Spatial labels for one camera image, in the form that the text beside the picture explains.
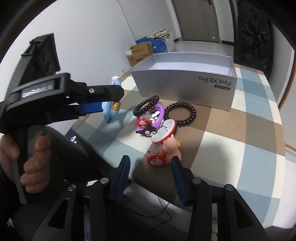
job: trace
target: table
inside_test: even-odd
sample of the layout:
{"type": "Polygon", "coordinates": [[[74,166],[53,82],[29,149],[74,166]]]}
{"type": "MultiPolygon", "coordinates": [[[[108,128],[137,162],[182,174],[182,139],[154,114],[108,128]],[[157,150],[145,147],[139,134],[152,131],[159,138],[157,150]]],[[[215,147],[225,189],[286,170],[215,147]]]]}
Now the table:
{"type": "MultiPolygon", "coordinates": [[[[182,164],[208,184],[232,184],[264,227],[272,225],[284,183],[285,148],[281,117],[263,72],[235,65],[238,76],[230,112],[193,105],[196,120],[177,129],[182,164]]],[[[154,144],[135,133],[134,107],[142,102],[132,76],[120,78],[125,95],[118,120],[104,121],[102,113],[78,121],[76,132],[113,167],[123,155],[131,159],[130,178],[150,192],[183,207],[170,166],[152,167],[146,153],[154,144]]],[[[164,107],[175,101],[160,100],[164,107]]],[[[185,119],[185,109],[170,117],[185,119]]]]}

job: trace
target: gold cap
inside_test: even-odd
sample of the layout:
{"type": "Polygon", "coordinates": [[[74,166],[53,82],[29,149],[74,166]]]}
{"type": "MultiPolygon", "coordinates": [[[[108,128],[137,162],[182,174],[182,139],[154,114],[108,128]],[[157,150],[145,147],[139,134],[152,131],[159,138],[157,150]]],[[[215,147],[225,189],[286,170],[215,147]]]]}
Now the gold cap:
{"type": "Polygon", "coordinates": [[[119,111],[119,109],[120,109],[120,101],[114,102],[111,110],[119,111]]]}

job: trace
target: human hand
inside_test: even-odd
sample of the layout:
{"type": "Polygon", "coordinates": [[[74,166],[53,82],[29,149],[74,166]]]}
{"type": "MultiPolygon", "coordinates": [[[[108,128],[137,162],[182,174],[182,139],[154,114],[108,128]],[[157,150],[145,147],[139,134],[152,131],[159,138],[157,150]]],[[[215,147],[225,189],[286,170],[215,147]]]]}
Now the human hand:
{"type": "MultiPolygon", "coordinates": [[[[41,136],[35,143],[36,153],[24,164],[25,173],[20,177],[28,193],[43,191],[50,180],[50,137],[41,136]]],[[[11,159],[17,159],[20,149],[11,135],[6,134],[0,140],[0,165],[6,176],[14,182],[11,159]]]]}

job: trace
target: open box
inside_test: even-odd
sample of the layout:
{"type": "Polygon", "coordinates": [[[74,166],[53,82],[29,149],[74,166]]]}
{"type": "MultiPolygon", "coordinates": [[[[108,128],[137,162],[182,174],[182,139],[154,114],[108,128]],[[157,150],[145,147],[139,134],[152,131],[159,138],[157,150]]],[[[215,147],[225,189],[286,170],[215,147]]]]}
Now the open box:
{"type": "Polygon", "coordinates": [[[131,69],[143,97],[230,111],[237,76],[231,57],[208,53],[154,54],[131,69]]]}

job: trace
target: black cable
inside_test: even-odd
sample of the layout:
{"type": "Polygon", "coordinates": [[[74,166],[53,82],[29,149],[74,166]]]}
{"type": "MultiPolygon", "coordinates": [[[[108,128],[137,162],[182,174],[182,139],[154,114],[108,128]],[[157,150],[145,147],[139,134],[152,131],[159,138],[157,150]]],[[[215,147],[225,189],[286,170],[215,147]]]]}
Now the black cable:
{"type": "Polygon", "coordinates": [[[165,211],[165,212],[170,216],[170,219],[167,220],[167,221],[163,221],[162,223],[158,224],[158,225],[155,226],[154,228],[150,229],[149,232],[148,232],[148,234],[150,234],[153,230],[157,229],[159,226],[161,226],[161,225],[163,225],[163,224],[165,224],[165,223],[168,223],[168,222],[170,222],[170,221],[173,219],[172,215],[166,210],[166,207],[167,207],[170,203],[168,203],[166,206],[163,206],[163,203],[161,202],[160,197],[158,197],[158,200],[159,200],[161,206],[163,207],[163,211],[165,211]]]}
{"type": "Polygon", "coordinates": [[[138,213],[138,212],[136,212],[136,211],[134,211],[134,210],[132,210],[132,209],[130,209],[130,208],[128,208],[128,207],[123,206],[123,207],[125,207],[126,209],[128,209],[128,210],[134,212],[135,214],[137,214],[137,215],[139,215],[139,216],[141,216],[141,217],[144,217],[144,218],[155,218],[155,217],[158,217],[158,216],[159,216],[160,214],[162,214],[163,212],[166,212],[166,213],[170,216],[170,219],[169,219],[169,220],[167,220],[167,221],[163,221],[162,223],[160,223],[160,224],[156,225],[155,227],[153,227],[152,229],[150,229],[149,232],[147,233],[147,236],[146,236],[146,239],[145,239],[145,240],[147,240],[149,234],[150,234],[152,231],[154,231],[155,229],[157,229],[159,226],[161,226],[161,225],[163,225],[163,224],[165,224],[165,223],[170,222],[170,221],[173,219],[172,215],[166,210],[167,206],[168,206],[170,203],[168,203],[167,205],[164,205],[164,204],[161,202],[161,199],[160,199],[159,196],[158,196],[158,201],[160,202],[160,204],[161,204],[163,210],[162,210],[159,214],[154,215],[154,216],[146,216],[146,215],[143,215],[143,214],[141,214],[141,213],[138,213]]]}
{"type": "Polygon", "coordinates": [[[165,207],[163,207],[163,210],[162,210],[159,214],[154,215],[154,216],[146,216],[146,215],[141,214],[141,213],[138,213],[138,212],[136,212],[136,211],[134,211],[134,210],[132,210],[132,209],[130,209],[130,208],[128,208],[128,207],[125,207],[125,206],[123,206],[123,207],[125,207],[126,209],[132,211],[133,213],[135,213],[135,214],[137,214],[137,215],[139,215],[139,216],[141,216],[141,217],[144,217],[144,218],[156,218],[156,217],[158,217],[160,214],[162,214],[162,213],[165,211],[165,209],[166,209],[166,207],[167,207],[168,205],[169,205],[169,203],[168,203],[165,207]]]}

